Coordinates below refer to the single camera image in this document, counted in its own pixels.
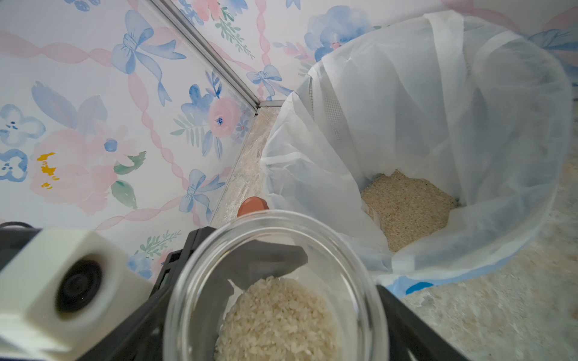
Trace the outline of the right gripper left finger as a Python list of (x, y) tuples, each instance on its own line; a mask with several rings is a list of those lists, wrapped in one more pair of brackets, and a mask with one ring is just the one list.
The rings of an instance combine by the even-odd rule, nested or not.
[(172, 290), (158, 290), (81, 360), (162, 360), (163, 331)]

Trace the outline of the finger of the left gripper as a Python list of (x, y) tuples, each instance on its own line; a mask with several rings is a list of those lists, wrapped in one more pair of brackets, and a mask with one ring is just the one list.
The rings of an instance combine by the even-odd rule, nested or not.
[(269, 276), (280, 278), (307, 264), (304, 249), (250, 241), (224, 257), (204, 282), (189, 327), (191, 360), (213, 360), (227, 303), (235, 289), (247, 290)]

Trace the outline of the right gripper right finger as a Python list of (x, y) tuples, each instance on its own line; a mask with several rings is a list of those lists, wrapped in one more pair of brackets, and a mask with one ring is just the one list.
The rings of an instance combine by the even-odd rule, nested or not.
[(390, 360), (468, 360), (385, 287), (376, 288), (388, 323)]

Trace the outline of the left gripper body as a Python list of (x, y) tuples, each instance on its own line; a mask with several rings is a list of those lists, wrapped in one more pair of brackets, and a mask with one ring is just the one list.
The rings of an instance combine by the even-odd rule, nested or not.
[(157, 277), (151, 295), (159, 290), (173, 287), (187, 261), (195, 250), (216, 230), (213, 227), (203, 227), (188, 234), (185, 245), (179, 251), (172, 251), (165, 259)]

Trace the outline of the glass jar with rice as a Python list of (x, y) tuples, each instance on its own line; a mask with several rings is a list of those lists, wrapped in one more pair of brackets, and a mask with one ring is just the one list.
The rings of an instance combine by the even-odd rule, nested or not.
[(307, 264), (235, 289), (213, 360), (387, 360), (388, 325), (378, 290), (345, 239), (289, 211), (247, 214), (215, 230), (177, 279), (166, 315), (165, 360), (191, 360), (192, 309), (210, 272), (250, 241), (299, 246)]

